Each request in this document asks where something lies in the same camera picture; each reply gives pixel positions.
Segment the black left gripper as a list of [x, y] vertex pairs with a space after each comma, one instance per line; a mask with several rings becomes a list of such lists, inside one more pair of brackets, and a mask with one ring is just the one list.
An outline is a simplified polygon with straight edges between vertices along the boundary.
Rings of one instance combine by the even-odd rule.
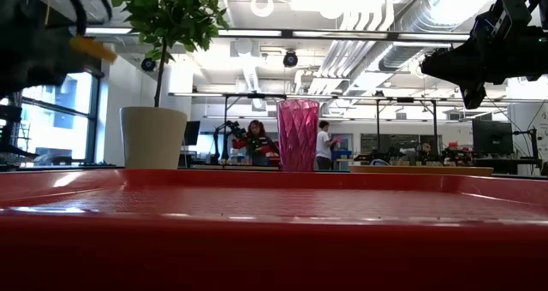
[[82, 1], [69, 2], [75, 12], [74, 36], [68, 25], [47, 25], [25, 10], [22, 0], [0, 0], [0, 97], [32, 86], [60, 86], [67, 74], [84, 70], [96, 58], [69, 44], [76, 36], [88, 38]]

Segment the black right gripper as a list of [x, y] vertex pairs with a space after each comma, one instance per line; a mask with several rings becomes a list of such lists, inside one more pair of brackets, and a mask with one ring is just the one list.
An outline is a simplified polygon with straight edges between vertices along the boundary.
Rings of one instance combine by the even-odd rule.
[[[494, 26], [476, 21], [471, 34], [473, 43], [454, 48], [439, 48], [425, 55], [421, 72], [461, 85], [462, 101], [467, 110], [480, 107], [486, 92], [485, 83], [501, 84], [514, 77], [535, 81], [548, 74], [548, 33], [540, 27], [525, 27], [514, 39], [496, 39]], [[473, 82], [469, 74], [469, 56], [474, 51]]]

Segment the yellow-handled fork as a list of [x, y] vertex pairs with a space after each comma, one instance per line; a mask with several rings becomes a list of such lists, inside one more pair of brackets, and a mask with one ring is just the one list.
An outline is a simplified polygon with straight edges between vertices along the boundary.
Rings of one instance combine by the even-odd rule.
[[113, 50], [90, 38], [76, 36], [69, 40], [69, 44], [80, 52], [107, 62], [114, 62], [117, 59], [117, 54]]

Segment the pink faceted plastic cup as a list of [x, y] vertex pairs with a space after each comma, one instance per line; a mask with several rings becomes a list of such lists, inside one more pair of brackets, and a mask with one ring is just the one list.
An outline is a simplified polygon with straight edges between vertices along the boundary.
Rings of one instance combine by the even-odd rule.
[[282, 171], [312, 172], [319, 125], [319, 102], [311, 99], [279, 101], [277, 125]]

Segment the red plastic tray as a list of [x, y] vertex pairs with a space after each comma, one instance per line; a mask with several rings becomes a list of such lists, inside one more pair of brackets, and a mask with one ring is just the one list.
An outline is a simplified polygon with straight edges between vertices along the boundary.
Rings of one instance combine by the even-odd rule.
[[548, 181], [0, 174], [0, 291], [548, 291]]

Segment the large black monitor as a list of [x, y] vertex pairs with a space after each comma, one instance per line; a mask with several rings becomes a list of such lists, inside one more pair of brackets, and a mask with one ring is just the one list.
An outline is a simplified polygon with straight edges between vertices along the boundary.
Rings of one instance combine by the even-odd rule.
[[472, 121], [473, 149], [483, 154], [511, 154], [514, 152], [510, 123], [474, 119]]

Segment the person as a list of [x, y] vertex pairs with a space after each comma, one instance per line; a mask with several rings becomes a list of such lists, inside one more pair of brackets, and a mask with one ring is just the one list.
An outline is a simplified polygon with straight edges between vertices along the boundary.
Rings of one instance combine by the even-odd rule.
[[235, 149], [244, 148], [252, 165], [269, 166], [269, 153], [279, 154], [275, 142], [266, 135], [265, 128], [259, 120], [252, 120], [243, 137], [233, 137], [232, 146]]
[[337, 143], [328, 133], [330, 124], [327, 121], [319, 122], [319, 131], [316, 139], [316, 163], [319, 170], [331, 170], [331, 148]]
[[415, 152], [416, 165], [427, 165], [427, 163], [433, 159], [434, 156], [432, 154], [432, 147], [429, 143], [422, 143], [417, 147]]

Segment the green leafy potted plant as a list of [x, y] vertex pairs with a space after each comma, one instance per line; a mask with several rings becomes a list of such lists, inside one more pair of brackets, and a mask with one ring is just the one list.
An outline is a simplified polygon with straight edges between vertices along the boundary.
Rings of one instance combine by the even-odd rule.
[[222, 29], [228, 29], [227, 10], [219, 0], [111, 0], [128, 13], [126, 22], [139, 41], [151, 46], [145, 59], [159, 63], [154, 105], [160, 105], [164, 66], [173, 61], [177, 43], [186, 51], [207, 51]]

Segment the beige plant pot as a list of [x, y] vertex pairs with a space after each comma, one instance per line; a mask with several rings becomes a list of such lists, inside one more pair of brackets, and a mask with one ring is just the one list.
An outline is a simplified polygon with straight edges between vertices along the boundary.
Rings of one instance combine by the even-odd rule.
[[177, 169], [188, 116], [173, 109], [120, 109], [126, 169]]

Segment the small black monitor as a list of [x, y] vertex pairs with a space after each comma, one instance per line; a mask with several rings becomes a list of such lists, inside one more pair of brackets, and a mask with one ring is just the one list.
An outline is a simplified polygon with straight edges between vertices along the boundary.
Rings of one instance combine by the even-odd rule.
[[187, 122], [183, 138], [185, 146], [196, 146], [200, 134], [200, 121]]

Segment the black metal rig frame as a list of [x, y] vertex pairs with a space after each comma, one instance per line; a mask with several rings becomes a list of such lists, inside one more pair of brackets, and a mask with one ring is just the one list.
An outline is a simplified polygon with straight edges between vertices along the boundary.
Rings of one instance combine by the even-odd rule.
[[226, 93], [223, 96], [224, 96], [224, 113], [223, 113], [224, 122], [222, 125], [216, 128], [213, 134], [213, 139], [215, 141], [215, 158], [218, 159], [218, 157], [221, 157], [224, 161], [228, 161], [229, 160], [229, 153], [228, 153], [229, 138], [233, 139], [234, 136], [241, 138], [247, 132], [247, 129], [241, 128], [238, 122], [233, 122], [228, 120], [228, 110], [231, 108], [231, 105], [229, 104], [229, 98], [234, 97], [235, 103], [236, 103], [240, 98], [265, 100], [266, 98], [286, 98], [287, 96], [283, 94], [265, 94], [265, 93], [257, 93], [257, 92]]
[[[439, 154], [441, 135], [438, 131], [438, 101], [434, 98], [380, 97], [375, 96], [374, 121], [376, 128], [377, 154], [385, 154], [390, 149], [412, 149], [427, 143], [431, 154]], [[428, 118], [403, 118], [406, 107], [417, 107], [425, 111]]]

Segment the silver ventilation duct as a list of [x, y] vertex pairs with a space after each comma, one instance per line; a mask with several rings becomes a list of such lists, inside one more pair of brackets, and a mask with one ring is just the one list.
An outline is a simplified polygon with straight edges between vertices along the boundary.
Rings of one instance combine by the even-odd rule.
[[[416, 0], [396, 22], [397, 32], [451, 32], [478, 11], [472, 0]], [[391, 45], [379, 60], [379, 70], [395, 71], [417, 55], [420, 47]]]

